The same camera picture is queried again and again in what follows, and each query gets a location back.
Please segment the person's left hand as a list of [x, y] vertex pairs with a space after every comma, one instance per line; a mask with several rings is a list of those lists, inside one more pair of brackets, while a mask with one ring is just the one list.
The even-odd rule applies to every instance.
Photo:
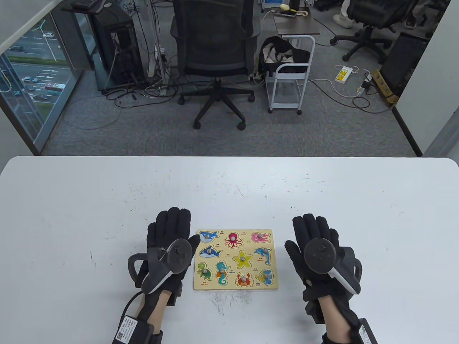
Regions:
[[181, 296], [182, 281], [200, 244], [199, 235], [190, 235], [190, 225], [191, 213], [188, 209], [171, 207], [167, 211], [159, 212], [156, 220], [147, 228], [147, 247], [161, 250], [161, 255], [177, 239], [187, 240], [191, 247], [191, 257], [188, 259], [185, 270], [172, 274], [158, 288], [160, 291], [171, 293], [167, 305], [175, 305], [176, 298]]

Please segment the person's right hand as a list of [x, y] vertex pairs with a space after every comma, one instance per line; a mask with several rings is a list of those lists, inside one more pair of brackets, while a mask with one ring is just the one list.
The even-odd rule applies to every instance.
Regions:
[[306, 289], [306, 311], [316, 323], [324, 323], [319, 298], [331, 296], [338, 311], [353, 328], [359, 324], [349, 300], [361, 292], [362, 264], [351, 247], [339, 244], [338, 232], [322, 216], [297, 216], [292, 220], [296, 240], [285, 249]]

